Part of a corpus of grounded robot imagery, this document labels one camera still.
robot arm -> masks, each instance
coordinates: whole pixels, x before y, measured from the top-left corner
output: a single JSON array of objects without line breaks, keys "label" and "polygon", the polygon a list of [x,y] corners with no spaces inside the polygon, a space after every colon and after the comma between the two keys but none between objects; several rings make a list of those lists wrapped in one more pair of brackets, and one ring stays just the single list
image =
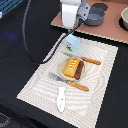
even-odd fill
[{"label": "robot arm", "polygon": [[62,22],[69,29],[74,27],[77,15],[87,19],[90,6],[86,0],[60,0],[62,3]]}]

black surface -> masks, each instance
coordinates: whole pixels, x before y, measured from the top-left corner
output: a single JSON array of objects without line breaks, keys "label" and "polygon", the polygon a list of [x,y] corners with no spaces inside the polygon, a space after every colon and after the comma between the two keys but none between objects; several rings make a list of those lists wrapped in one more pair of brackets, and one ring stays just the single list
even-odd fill
[{"label": "black surface", "polygon": [[[27,0],[0,19],[0,104],[50,128],[74,128],[16,98],[38,68],[27,56],[22,42],[21,28],[26,5]],[[45,58],[62,33],[67,33],[65,29],[51,26],[59,11],[59,0],[32,1],[26,23],[26,40],[37,61]],[[77,32],[74,35],[119,48],[96,128],[128,128],[128,45]]]}]

cable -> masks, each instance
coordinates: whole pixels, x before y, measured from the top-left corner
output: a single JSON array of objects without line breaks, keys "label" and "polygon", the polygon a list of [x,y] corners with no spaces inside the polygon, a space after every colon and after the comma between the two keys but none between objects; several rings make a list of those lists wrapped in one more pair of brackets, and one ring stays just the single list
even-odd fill
[{"label": "cable", "polygon": [[68,36],[69,34],[71,34],[72,32],[74,32],[78,27],[80,27],[81,24],[84,23],[84,20],[81,19],[81,18],[79,18],[78,25],[77,25],[75,28],[73,28],[72,30],[70,30],[66,35],[64,35],[64,36],[60,39],[60,41],[59,41],[58,44],[56,45],[55,49],[53,50],[52,54],[50,55],[50,57],[49,57],[47,60],[45,60],[45,61],[39,63],[39,62],[35,61],[35,60],[33,59],[33,57],[31,56],[31,54],[30,54],[30,52],[29,52],[29,49],[28,49],[28,47],[27,47],[26,39],[25,39],[25,22],[26,22],[26,16],[27,16],[28,9],[29,9],[29,7],[30,7],[31,1],[32,1],[32,0],[29,0],[29,1],[28,1],[27,7],[26,7],[26,10],[25,10],[25,13],[24,13],[24,18],[23,18],[23,25],[22,25],[23,43],[24,43],[24,47],[25,47],[26,52],[27,52],[28,56],[30,57],[30,59],[31,59],[35,64],[40,65],[40,64],[47,63],[47,62],[52,58],[52,56],[54,55],[56,49],[58,48],[58,46],[59,46],[60,43],[62,42],[62,40],[63,40],[66,36]]}]

knife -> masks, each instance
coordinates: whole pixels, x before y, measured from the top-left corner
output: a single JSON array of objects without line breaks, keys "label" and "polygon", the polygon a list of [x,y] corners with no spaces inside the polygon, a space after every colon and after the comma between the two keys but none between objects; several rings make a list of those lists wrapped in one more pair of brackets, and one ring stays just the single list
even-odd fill
[{"label": "knife", "polygon": [[76,87],[78,89],[81,89],[83,91],[89,91],[88,87],[85,87],[83,85],[77,84],[77,83],[75,83],[73,81],[70,81],[70,80],[64,80],[60,76],[55,75],[54,73],[49,72],[48,76],[49,76],[49,78],[51,78],[53,80],[65,82],[65,83],[67,83],[67,84],[69,84],[69,85],[71,85],[73,87]]},{"label": "knife", "polygon": [[83,61],[86,61],[86,62],[89,62],[89,63],[93,63],[93,64],[97,64],[97,65],[100,65],[101,64],[101,62],[100,61],[97,61],[97,60],[92,60],[92,59],[85,58],[85,57],[79,57],[79,56],[72,55],[72,54],[69,54],[69,53],[66,53],[66,52],[62,52],[62,53],[65,54],[65,55],[67,55],[67,56],[70,56],[70,57],[81,58]]}]

black table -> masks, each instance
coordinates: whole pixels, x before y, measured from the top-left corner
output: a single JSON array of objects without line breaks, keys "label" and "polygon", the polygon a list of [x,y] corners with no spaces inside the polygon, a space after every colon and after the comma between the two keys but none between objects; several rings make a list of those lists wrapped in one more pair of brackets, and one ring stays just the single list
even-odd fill
[{"label": "black table", "polygon": [[[27,1],[0,19],[0,104],[50,128],[75,128],[16,96],[39,65],[27,56],[22,38],[22,20]],[[33,0],[26,21],[26,41],[33,58],[41,62],[67,30],[51,26],[60,11],[59,0]],[[117,46],[96,128],[128,128],[128,45],[75,32],[74,35]]]}]

